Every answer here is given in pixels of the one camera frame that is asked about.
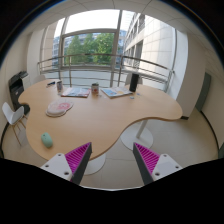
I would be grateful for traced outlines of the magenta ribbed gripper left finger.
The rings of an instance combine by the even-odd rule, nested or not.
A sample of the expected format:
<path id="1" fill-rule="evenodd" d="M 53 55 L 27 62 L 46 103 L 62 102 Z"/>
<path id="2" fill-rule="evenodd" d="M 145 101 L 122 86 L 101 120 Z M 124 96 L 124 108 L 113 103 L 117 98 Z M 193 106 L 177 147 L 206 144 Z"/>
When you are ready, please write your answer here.
<path id="1" fill-rule="evenodd" d="M 41 168 L 76 185 L 79 185 L 87 167 L 92 144 L 86 143 L 72 151 L 63 154 L 57 153 Z"/>

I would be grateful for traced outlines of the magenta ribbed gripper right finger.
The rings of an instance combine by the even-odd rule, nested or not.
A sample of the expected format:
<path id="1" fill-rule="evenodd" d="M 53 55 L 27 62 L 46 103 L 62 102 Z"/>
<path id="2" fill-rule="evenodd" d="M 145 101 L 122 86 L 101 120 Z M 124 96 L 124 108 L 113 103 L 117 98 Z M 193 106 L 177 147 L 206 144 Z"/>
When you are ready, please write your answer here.
<path id="1" fill-rule="evenodd" d="M 182 169 L 168 154 L 158 154 L 138 143 L 133 144 L 133 154 L 145 185 Z"/>

